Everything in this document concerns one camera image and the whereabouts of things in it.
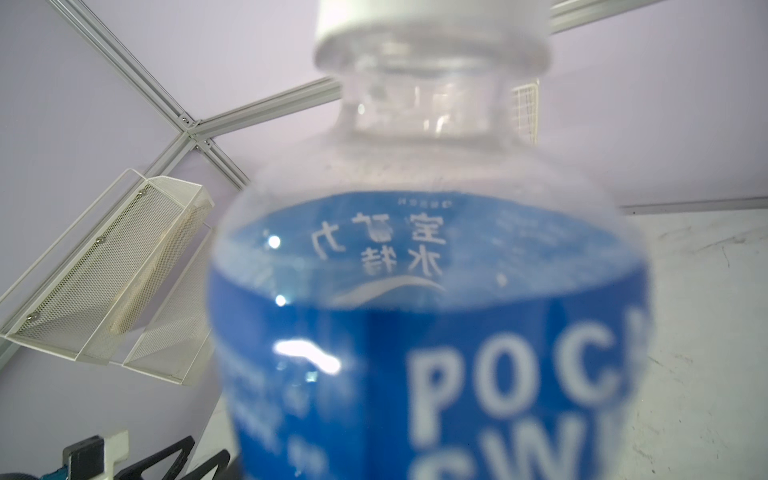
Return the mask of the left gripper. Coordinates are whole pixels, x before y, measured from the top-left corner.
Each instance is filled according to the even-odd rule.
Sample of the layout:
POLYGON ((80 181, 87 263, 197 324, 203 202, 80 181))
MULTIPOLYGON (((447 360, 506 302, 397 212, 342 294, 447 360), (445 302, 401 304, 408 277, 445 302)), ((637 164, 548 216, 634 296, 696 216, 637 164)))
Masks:
MULTIPOLYGON (((202 480, 215 479, 228 467, 231 455, 221 449, 209 459, 199 464, 189 473, 181 476, 182 470, 195 446, 192 436, 187 436, 174 444, 154 453, 116 474, 116 480, 143 480, 144 473, 157 464, 173 459, 162 480, 202 480)), ((129 432, 119 431, 103 437, 94 435, 65 447, 62 451, 62 466, 42 476, 43 480, 91 480, 113 479, 115 465, 129 456, 129 432)))

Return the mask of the Pocari Sweat blue bottle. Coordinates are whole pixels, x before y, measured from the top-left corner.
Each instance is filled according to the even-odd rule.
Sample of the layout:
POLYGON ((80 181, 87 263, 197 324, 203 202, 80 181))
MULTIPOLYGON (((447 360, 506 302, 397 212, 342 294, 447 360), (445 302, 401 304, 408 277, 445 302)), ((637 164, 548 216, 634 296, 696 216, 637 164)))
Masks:
POLYGON ((336 124, 270 160, 207 282, 245 479, 607 479, 647 365, 646 252, 520 139, 547 1, 323 1, 336 124))

